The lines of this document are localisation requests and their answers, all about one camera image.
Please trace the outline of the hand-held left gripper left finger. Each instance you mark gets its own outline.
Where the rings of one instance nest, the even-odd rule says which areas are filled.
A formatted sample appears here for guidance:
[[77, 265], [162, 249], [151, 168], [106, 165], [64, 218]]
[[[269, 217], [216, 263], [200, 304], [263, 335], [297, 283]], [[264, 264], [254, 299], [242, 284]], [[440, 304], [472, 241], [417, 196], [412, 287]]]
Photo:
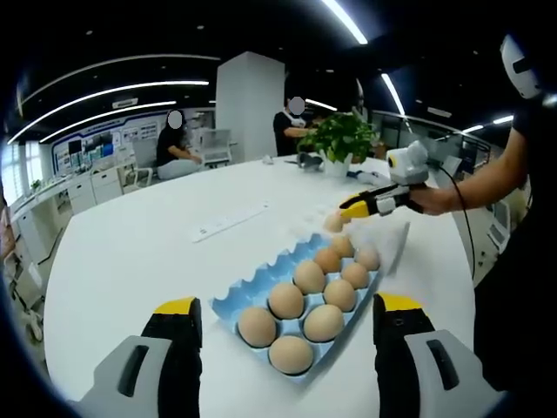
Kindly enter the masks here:
[[82, 417], [199, 417], [200, 301], [159, 306], [139, 336], [124, 339], [95, 368], [77, 403]]

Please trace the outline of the person's right hand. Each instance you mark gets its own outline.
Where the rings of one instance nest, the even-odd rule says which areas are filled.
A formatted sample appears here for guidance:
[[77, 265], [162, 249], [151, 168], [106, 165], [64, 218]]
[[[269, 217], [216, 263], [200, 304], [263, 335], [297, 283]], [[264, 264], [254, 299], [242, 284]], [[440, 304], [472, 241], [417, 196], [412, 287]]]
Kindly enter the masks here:
[[418, 187], [410, 191], [410, 199], [422, 207], [423, 213], [437, 216], [460, 208], [460, 198], [454, 188]]

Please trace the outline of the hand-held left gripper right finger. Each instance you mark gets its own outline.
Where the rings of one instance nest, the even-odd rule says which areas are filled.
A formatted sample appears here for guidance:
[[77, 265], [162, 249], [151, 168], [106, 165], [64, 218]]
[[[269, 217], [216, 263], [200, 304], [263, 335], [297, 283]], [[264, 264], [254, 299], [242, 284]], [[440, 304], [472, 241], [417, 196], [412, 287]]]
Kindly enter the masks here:
[[406, 296], [373, 295], [381, 417], [486, 417], [492, 387], [472, 350]]

